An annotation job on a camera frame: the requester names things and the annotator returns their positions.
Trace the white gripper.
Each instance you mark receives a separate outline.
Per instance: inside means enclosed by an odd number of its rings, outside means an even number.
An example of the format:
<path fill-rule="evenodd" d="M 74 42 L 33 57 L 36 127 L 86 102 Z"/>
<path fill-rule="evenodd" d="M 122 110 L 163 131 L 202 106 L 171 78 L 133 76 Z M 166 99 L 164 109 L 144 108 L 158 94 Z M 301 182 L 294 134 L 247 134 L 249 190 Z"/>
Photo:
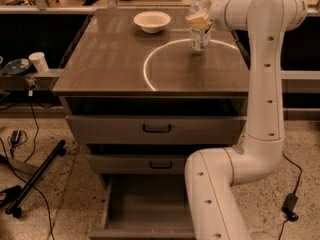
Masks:
<path fill-rule="evenodd" d="M 186 21 L 196 30 L 207 30 L 210 25 L 219 31 L 246 30 L 249 4 L 250 0 L 212 0 L 209 15 L 204 9 L 188 15 Z"/>

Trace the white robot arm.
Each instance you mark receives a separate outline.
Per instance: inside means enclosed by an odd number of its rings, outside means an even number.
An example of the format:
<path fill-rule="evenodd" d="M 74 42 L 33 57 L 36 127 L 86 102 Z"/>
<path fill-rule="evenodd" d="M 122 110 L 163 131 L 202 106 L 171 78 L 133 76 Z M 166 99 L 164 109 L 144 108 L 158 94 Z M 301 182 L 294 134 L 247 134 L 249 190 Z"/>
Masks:
<path fill-rule="evenodd" d="M 281 50 L 284 35 L 307 16 L 306 0 L 213 0 L 217 30 L 245 30 L 250 73 L 245 136 L 239 146 L 202 149 L 185 164 L 197 240 L 250 240 L 231 187 L 262 179 L 278 166 L 284 142 Z"/>

